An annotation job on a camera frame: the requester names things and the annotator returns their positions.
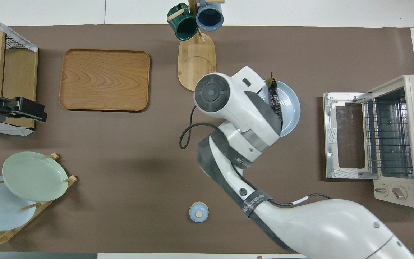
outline green mug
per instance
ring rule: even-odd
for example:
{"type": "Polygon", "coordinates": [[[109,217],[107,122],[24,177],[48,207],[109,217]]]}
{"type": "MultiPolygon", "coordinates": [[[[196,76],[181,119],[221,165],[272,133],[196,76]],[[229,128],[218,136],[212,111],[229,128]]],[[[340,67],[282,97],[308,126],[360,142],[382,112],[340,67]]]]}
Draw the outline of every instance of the green mug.
{"type": "Polygon", "coordinates": [[[186,41],[191,39],[194,35],[196,35],[199,27],[196,23],[196,17],[192,16],[189,13],[188,6],[185,3],[179,3],[177,6],[172,7],[169,10],[169,13],[167,13],[167,17],[173,15],[174,13],[180,10],[183,10],[183,13],[171,20],[167,19],[167,22],[169,23],[170,27],[174,30],[177,39],[181,41],[186,41]]]}

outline mug handle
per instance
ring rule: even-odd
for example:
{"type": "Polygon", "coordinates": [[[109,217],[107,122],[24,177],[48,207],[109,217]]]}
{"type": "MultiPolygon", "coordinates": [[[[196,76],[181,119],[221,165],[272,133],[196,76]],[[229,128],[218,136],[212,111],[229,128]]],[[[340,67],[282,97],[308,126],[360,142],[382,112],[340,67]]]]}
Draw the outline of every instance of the mug handle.
{"type": "Polygon", "coordinates": [[[183,11],[184,14],[189,13],[189,7],[185,3],[179,3],[178,9],[179,10],[184,9],[183,11]]]}

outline green plate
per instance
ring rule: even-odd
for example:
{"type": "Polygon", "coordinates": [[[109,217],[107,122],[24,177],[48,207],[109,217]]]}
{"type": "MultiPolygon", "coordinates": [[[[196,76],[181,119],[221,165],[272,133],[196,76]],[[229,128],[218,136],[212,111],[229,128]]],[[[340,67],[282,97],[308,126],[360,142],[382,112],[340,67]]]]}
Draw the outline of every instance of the green plate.
{"type": "Polygon", "coordinates": [[[61,197],[68,187],[63,167],[35,152],[13,154],[3,164],[4,183],[18,197],[50,201],[61,197]]]}

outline brown tabletop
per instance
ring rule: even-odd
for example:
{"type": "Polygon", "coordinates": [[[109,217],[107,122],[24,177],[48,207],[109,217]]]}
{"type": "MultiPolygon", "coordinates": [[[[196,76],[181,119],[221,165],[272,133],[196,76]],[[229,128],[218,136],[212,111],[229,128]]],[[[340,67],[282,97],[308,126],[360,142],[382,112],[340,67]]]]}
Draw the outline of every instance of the brown tabletop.
{"type": "MultiPolygon", "coordinates": [[[[38,102],[47,123],[29,136],[0,134],[0,175],[19,151],[61,155],[76,182],[0,251],[132,253],[285,253],[197,164],[197,143],[211,129],[194,128],[181,150],[192,93],[178,81],[179,41],[167,25],[13,27],[40,48],[38,102]],[[59,105],[63,54],[69,49],[141,50],[151,56],[148,106],[139,113],[71,111],[59,105]],[[204,223],[189,219],[192,203],[210,209],[204,223]]],[[[245,177],[280,202],[314,192],[358,202],[414,253],[414,208],[373,197],[371,180],[328,181],[323,151],[322,94],[366,91],[414,74],[407,28],[224,26],[208,33],[217,71],[248,65],[296,92],[301,119],[245,177]]],[[[194,122],[220,120],[199,111],[194,122]]]]}

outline wooden cabinet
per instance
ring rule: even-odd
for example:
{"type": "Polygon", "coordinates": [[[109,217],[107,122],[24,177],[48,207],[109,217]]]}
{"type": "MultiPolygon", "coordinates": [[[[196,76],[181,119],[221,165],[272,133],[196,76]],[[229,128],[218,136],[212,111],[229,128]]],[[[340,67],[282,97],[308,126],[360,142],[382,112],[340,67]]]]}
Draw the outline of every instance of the wooden cabinet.
{"type": "MultiPolygon", "coordinates": [[[[25,97],[36,101],[38,52],[29,49],[5,49],[6,34],[0,31],[0,96],[25,97]]],[[[7,118],[7,124],[35,128],[35,121],[7,118]]]]}

